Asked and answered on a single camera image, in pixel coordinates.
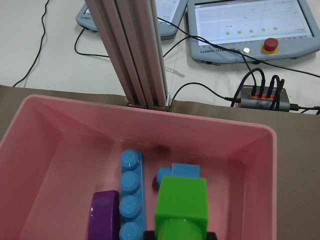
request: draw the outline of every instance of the gray device frame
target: gray device frame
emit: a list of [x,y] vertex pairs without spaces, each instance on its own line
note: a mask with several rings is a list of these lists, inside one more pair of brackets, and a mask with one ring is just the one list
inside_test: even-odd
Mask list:
[[[172,23],[179,26],[181,20],[185,14],[188,0],[179,0],[178,7],[174,13]],[[88,9],[87,4],[84,4],[79,13],[76,15],[76,22],[92,32],[97,32],[97,27],[94,20],[92,19],[91,14],[85,13]],[[158,29],[160,33],[161,40],[169,40],[176,36],[178,29],[172,25],[166,24],[164,22],[158,22]]]
[[[233,0],[189,0],[187,5],[187,21],[188,30],[191,35],[197,36],[197,23],[196,23],[196,4],[214,3],[214,2],[228,2]],[[220,46],[227,49],[234,49],[241,51],[243,54],[256,58],[261,61],[273,60],[273,59],[287,59],[297,58],[303,55],[314,53],[320,50],[320,31],[317,23],[312,15],[312,12],[306,2],[306,0],[297,0],[302,13],[309,25],[309,28],[313,34],[311,38],[296,38],[296,39],[279,39],[279,50],[277,53],[268,55],[261,51],[261,46],[264,40],[253,40],[236,43],[223,43]],[[199,46],[198,40],[190,39],[190,51],[191,56],[196,62],[206,64],[224,64],[224,63],[238,63],[243,62],[241,55],[221,51],[212,46]],[[249,48],[250,52],[243,52],[244,48]],[[251,58],[246,57],[248,62],[254,62]]]

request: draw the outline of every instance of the white tabletop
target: white tabletop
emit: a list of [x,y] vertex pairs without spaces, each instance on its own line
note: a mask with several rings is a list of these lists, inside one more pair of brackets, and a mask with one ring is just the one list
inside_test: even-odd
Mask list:
[[[320,26],[320,2],[307,0],[317,24]],[[41,16],[45,0],[1,1],[0,23],[0,84],[12,86],[25,76],[39,49],[43,33]],[[67,92],[124,95],[117,75],[107,58],[81,56],[75,53],[74,44],[82,27],[75,17],[84,0],[51,0],[44,18],[46,37],[40,58],[29,77],[18,87],[58,90]],[[175,39],[162,41],[165,53],[184,37],[180,32]],[[84,31],[77,49],[90,54],[107,54],[98,33]],[[320,75],[320,52],[298,59],[270,61]],[[168,90],[173,94],[188,82],[199,82],[212,88],[220,95],[233,97],[241,79],[248,72],[244,63],[222,64],[220,66],[195,62],[183,42],[164,59]],[[260,67],[267,83],[274,74],[285,79],[284,88],[291,103],[300,106],[320,106],[320,78],[296,73],[263,64]],[[217,98],[201,86],[184,88],[176,97],[181,101],[194,101],[218,106],[230,103]]]

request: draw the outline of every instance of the brown surface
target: brown surface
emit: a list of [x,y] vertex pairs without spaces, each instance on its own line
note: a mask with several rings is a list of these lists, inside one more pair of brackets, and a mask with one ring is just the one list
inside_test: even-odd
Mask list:
[[[0,85],[0,139],[30,94],[126,106],[124,96]],[[170,112],[268,125],[277,134],[277,239],[320,239],[320,116],[173,101]]]

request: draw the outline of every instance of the red button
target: red button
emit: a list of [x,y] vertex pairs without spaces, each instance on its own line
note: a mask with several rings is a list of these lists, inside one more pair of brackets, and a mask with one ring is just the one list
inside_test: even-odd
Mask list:
[[273,52],[277,49],[278,45],[279,45],[278,40],[270,37],[264,41],[263,48],[268,52]]

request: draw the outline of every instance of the emergency stop button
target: emergency stop button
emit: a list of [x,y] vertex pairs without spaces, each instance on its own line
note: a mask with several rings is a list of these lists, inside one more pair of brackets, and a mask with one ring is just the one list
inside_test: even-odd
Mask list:
[[278,40],[270,37],[264,41],[263,45],[261,46],[261,50],[263,53],[268,55],[275,54],[279,50],[278,45],[279,45]]

